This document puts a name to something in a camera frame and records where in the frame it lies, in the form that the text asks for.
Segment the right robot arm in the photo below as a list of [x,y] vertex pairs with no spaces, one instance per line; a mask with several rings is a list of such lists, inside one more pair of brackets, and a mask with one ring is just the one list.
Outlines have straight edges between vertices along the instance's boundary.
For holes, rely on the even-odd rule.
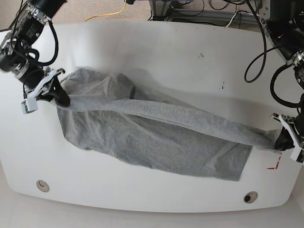
[[[66,3],[64,0],[28,0],[22,2],[12,24],[12,30],[0,45],[0,69],[11,72],[22,83],[22,107],[26,113],[37,109],[37,101],[55,101],[62,107],[70,106],[70,98],[58,80],[64,69],[51,69],[59,53],[59,41],[52,18]],[[32,48],[48,24],[55,42],[53,57],[39,60],[40,53]]]

